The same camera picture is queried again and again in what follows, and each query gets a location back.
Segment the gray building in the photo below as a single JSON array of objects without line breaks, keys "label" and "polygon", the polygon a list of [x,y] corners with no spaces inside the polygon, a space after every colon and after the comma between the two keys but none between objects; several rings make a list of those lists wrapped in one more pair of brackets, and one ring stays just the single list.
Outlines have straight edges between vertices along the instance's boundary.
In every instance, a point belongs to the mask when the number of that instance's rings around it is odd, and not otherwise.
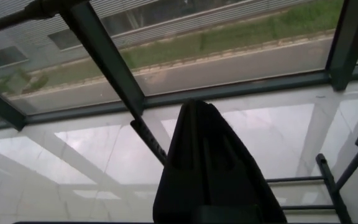
[{"label": "gray building", "polygon": [[[106,30],[119,48],[172,37],[251,17],[307,0],[94,0]],[[0,0],[0,17],[31,0]],[[0,78],[88,56],[60,16],[0,31]]]}]

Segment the white tiled floor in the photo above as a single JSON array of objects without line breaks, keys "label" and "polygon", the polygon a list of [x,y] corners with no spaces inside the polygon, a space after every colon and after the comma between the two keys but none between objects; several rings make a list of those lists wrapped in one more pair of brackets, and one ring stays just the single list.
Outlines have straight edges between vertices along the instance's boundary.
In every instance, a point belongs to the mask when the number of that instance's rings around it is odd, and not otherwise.
[{"label": "white tiled floor", "polygon": [[[214,100],[266,178],[319,175],[323,152],[338,178],[357,152],[358,83]],[[147,110],[165,150],[180,106]],[[26,220],[152,222],[162,165],[128,113],[0,131],[0,224]],[[330,204],[323,184],[272,185],[282,205]],[[341,191],[358,222],[358,170]],[[338,222],[333,212],[290,212],[290,222]]]}]

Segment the asphalt road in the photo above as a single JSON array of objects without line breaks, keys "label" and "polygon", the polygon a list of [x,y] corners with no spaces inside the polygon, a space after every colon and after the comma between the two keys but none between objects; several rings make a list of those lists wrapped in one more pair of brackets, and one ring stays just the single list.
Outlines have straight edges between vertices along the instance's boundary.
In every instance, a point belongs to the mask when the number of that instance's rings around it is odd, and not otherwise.
[{"label": "asphalt road", "polygon": [[[135,76],[146,95],[188,90],[324,68],[332,39],[265,49]],[[12,102],[28,114],[118,100],[106,83],[80,86]]]}]

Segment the corrugated metal wall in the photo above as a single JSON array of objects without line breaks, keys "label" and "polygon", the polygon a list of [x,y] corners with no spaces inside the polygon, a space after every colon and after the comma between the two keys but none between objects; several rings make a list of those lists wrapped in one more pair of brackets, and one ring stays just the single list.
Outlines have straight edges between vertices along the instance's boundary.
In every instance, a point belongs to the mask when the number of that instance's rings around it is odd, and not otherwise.
[{"label": "corrugated metal wall", "polygon": [[[98,16],[104,17],[152,1],[155,0],[97,0],[92,1],[92,5],[98,13]],[[216,10],[157,24],[156,26],[120,34],[113,37],[113,41],[118,47],[124,44],[136,44],[171,36],[177,33],[183,33],[193,29],[199,29],[216,23],[227,22],[246,16],[277,10],[306,1],[310,0],[248,0],[233,6],[225,6]],[[28,2],[30,2],[30,0],[0,0],[0,17],[21,10]],[[25,24],[0,32],[3,33],[10,42],[16,43],[16,45],[23,50],[30,59],[28,62],[19,65],[0,68],[0,77],[12,73],[19,67],[25,70],[36,70],[50,65],[86,57],[88,54],[82,47],[61,51],[47,37],[49,34],[67,28],[68,27],[63,19],[60,16],[56,16],[46,21],[26,22]]]}]

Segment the metal rack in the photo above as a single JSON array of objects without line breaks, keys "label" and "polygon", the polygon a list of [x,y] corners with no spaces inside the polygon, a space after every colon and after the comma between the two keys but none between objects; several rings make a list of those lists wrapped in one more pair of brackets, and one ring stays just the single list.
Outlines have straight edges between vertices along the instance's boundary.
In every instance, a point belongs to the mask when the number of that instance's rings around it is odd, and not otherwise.
[{"label": "metal rack", "polygon": [[[344,0],[324,70],[299,73],[287,77],[275,77],[264,80],[264,82],[235,83],[148,97],[143,94],[134,80],[117,47],[87,0],[35,0],[22,11],[0,18],[0,30],[34,19],[48,19],[56,14],[61,15],[69,28],[75,33],[122,102],[28,115],[0,96],[0,128],[13,127],[21,130],[27,124],[129,111],[135,119],[131,126],[157,159],[164,164],[166,153],[155,140],[142,118],[143,110],[147,108],[179,104],[189,98],[208,100],[328,83],[333,86],[334,90],[342,91],[346,89],[351,80],[358,80],[358,67],[356,67],[358,59],[358,0]],[[339,191],[357,169],[358,153],[337,182],[335,182],[327,160],[322,154],[317,155],[316,162],[322,173],[321,176],[270,179],[267,181],[278,183],[323,180],[333,204],[297,205],[282,208],[284,210],[335,209],[341,223],[352,223]]]}]

